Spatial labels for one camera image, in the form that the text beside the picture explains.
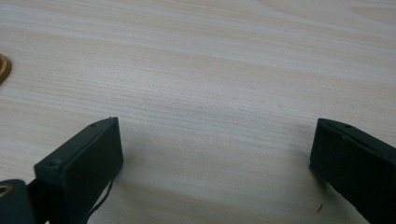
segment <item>light wood surface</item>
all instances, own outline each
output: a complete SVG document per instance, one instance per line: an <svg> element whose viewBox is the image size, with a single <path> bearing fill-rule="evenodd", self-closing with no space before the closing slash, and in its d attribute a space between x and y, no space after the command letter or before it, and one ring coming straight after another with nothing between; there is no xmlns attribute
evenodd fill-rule
<svg viewBox="0 0 396 224"><path fill-rule="evenodd" d="M120 118L90 223L367 223L308 169L317 119L396 146L392 0L1 1L0 53L0 179Z"/></svg>

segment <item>black plastic part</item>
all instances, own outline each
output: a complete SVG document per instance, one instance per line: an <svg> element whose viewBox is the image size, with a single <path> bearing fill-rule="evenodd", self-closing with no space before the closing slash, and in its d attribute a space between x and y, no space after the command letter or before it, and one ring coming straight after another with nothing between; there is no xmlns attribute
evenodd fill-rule
<svg viewBox="0 0 396 224"><path fill-rule="evenodd" d="M310 167L371 223L396 223L396 148L348 124L319 119Z"/></svg>
<svg viewBox="0 0 396 224"><path fill-rule="evenodd" d="M35 165L49 195L49 222L78 224L93 208L123 162L117 118L97 121Z"/></svg>
<svg viewBox="0 0 396 224"><path fill-rule="evenodd" d="M46 223L49 220L50 214L53 213L53 208L49 203L50 198L48 193L44 190L42 184L37 179L33 180L27 186L27 191L33 207L33 213L35 214L35 223Z"/></svg>
<svg viewBox="0 0 396 224"><path fill-rule="evenodd" d="M23 181L0 182L0 223L35 224L27 188Z"/></svg>

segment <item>wooden table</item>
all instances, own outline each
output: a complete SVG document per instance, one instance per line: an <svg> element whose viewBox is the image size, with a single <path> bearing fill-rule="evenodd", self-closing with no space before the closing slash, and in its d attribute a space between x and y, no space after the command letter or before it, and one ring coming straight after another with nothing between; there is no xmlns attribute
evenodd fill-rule
<svg viewBox="0 0 396 224"><path fill-rule="evenodd" d="M308 169L317 119L396 146L394 1L2 1L0 53L0 179L119 117L90 223L367 223Z"/></svg>

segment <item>gold-colored round object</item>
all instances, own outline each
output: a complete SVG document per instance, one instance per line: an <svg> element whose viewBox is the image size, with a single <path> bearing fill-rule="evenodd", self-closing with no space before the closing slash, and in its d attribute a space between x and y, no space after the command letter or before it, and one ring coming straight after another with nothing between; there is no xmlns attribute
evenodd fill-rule
<svg viewBox="0 0 396 224"><path fill-rule="evenodd" d="M0 85L11 72L12 64L3 54L0 54Z"/></svg>
<svg viewBox="0 0 396 224"><path fill-rule="evenodd" d="M0 185L0 198L12 190L12 185Z"/></svg>

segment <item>brass object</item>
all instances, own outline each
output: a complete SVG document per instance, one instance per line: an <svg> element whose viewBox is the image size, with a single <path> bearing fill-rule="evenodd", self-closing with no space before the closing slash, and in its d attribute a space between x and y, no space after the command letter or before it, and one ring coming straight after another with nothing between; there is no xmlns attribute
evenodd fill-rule
<svg viewBox="0 0 396 224"><path fill-rule="evenodd" d="M12 190L12 185L0 186L0 198L8 194Z"/></svg>
<svg viewBox="0 0 396 224"><path fill-rule="evenodd" d="M0 54L0 85L6 80L11 72L12 64L3 54Z"/></svg>

